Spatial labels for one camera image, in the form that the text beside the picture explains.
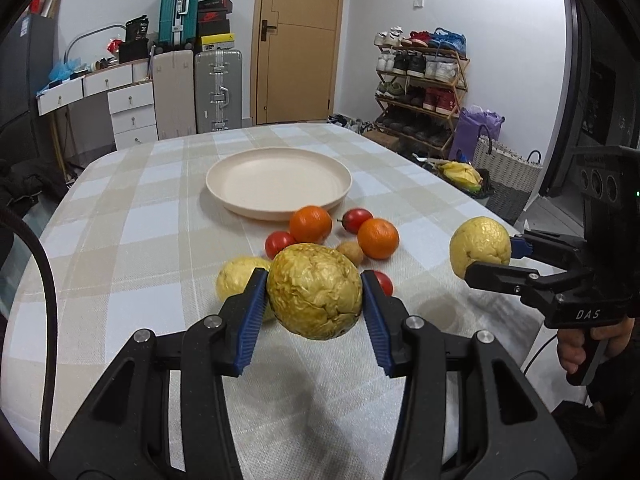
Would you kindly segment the small orange tangerine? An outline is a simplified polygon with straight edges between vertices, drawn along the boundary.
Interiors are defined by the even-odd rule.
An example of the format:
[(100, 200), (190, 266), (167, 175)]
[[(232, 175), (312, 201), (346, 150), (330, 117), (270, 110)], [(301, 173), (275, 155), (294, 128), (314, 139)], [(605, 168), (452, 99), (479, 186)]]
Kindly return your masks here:
[(321, 244), (332, 231), (333, 220), (319, 206), (305, 206), (295, 211), (288, 222), (288, 232), (299, 243)]

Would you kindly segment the black jacket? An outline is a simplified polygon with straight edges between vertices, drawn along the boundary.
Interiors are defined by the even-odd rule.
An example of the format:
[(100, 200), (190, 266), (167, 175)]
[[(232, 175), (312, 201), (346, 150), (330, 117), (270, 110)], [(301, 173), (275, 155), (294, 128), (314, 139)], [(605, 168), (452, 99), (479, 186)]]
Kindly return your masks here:
[(38, 203), (40, 195), (59, 203), (68, 191), (60, 168), (42, 159), (23, 160), (13, 165), (2, 159), (0, 184), (2, 205), (20, 218)]

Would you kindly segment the wrinkled brown passion fruit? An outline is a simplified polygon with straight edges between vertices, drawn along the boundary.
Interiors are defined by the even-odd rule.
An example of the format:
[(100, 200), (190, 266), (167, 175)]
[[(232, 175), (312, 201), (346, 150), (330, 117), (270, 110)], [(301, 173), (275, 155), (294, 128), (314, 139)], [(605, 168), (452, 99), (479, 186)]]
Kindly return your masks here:
[(289, 332), (329, 340), (360, 318), (362, 284), (356, 266), (333, 248), (300, 243), (272, 260), (267, 294), (276, 319)]

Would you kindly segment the stacked shoe boxes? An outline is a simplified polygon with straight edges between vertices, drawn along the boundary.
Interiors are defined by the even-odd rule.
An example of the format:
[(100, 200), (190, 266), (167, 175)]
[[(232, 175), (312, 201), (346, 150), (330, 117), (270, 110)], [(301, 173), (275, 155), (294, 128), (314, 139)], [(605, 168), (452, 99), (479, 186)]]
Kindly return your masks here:
[(198, 3), (196, 33), (202, 51), (234, 48), (235, 38), (229, 21), (232, 9), (231, 0), (201, 0)]

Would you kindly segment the pale yellow wrinkled passion fruit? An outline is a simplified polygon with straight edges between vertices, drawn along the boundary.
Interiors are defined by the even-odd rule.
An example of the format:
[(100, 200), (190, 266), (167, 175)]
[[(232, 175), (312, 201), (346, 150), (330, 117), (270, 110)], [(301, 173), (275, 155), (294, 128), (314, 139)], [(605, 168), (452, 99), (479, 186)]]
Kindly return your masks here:
[(255, 269), (269, 270), (270, 262), (254, 256), (234, 258), (226, 262), (215, 283), (219, 301), (223, 304), (229, 297), (244, 292)]

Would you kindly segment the oval red tomato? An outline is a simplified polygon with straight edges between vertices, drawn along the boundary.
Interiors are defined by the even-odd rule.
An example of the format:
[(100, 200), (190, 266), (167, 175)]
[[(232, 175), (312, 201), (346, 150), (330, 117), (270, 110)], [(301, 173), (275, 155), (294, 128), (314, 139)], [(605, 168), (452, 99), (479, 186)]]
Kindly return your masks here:
[(345, 211), (340, 219), (342, 227), (349, 233), (357, 234), (364, 222), (371, 220), (373, 214), (367, 209), (352, 208)]

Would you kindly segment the banana bunch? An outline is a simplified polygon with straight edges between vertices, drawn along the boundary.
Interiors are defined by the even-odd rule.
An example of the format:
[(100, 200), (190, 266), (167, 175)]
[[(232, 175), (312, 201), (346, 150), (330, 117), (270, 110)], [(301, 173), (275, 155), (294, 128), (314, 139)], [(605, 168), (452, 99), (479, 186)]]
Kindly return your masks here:
[(483, 177), (467, 162), (443, 162), (436, 166), (437, 171), (447, 181), (465, 192), (478, 193), (482, 190)]

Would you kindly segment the large yellow-green passion fruit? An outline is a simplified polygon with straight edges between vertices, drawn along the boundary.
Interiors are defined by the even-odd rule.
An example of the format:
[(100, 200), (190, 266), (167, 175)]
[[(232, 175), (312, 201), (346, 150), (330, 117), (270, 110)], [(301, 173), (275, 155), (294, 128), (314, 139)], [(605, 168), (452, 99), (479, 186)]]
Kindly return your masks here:
[(509, 264), (511, 239), (506, 228), (494, 219), (476, 217), (456, 229), (449, 243), (449, 261), (458, 278), (474, 262)]

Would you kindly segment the purple bag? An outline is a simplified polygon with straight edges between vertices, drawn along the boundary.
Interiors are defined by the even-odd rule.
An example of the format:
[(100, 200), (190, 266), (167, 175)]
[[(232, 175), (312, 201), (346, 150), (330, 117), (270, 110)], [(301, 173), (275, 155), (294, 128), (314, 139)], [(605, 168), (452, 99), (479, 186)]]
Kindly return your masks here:
[(484, 134), (497, 141), (503, 123), (504, 117), (492, 110), (485, 110), (477, 105), (463, 107), (454, 130), (448, 158), (458, 162), (470, 162), (478, 137)]

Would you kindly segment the teal suitcase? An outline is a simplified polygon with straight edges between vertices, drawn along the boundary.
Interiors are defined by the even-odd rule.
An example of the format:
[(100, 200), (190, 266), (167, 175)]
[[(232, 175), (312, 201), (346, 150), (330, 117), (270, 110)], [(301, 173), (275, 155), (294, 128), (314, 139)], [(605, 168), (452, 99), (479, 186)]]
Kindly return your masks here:
[(158, 41), (166, 48), (192, 50), (196, 41), (198, 0), (160, 0)]

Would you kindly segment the round red cherry tomato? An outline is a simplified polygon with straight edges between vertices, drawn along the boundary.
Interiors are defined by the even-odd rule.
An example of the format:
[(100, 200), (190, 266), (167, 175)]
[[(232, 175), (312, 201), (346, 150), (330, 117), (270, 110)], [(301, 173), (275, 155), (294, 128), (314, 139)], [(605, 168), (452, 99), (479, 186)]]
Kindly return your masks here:
[(265, 254), (273, 259), (282, 249), (296, 244), (295, 237), (286, 231), (276, 231), (269, 234), (265, 240)]

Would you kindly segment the silver aluminium suitcase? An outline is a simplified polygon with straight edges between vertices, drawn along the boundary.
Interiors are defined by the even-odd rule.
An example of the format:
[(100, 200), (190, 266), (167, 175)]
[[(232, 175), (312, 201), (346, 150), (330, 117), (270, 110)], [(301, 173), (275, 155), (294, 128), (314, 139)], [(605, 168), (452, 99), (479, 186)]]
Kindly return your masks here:
[(194, 96), (198, 133), (241, 128), (242, 53), (199, 53), (194, 58)]

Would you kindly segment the white drawer desk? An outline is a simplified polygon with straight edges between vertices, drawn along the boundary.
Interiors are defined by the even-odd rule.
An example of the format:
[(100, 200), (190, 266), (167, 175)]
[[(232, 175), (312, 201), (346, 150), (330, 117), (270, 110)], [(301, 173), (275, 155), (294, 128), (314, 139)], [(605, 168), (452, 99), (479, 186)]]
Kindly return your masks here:
[(149, 62), (139, 60), (69, 79), (37, 96), (58, 127), (67, 156), (123, 150), (158, 139)]

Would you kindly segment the large orange tangerine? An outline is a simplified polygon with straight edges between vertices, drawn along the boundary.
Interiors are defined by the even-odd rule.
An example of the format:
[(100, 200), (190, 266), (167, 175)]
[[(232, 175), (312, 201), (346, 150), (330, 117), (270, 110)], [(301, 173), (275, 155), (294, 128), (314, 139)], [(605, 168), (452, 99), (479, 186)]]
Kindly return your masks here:
[(369, 219), (360, 226), (357, 242), (370, 259), (390, 258), (400, 244), (400, 236), (393, 224), (380, 218)]

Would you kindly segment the round red tomato with stem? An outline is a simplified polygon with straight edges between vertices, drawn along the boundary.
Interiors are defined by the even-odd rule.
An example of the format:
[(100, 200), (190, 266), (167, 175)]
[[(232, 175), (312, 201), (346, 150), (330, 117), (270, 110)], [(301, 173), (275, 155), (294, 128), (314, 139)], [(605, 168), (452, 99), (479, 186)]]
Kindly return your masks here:
[(392, 280), (382, 271), (375, 270), (374, 274), (378, 279), (378, 284), (380, 284), (384, 294), (386, 296), (392, 296), (394, 293), (394, 285)]

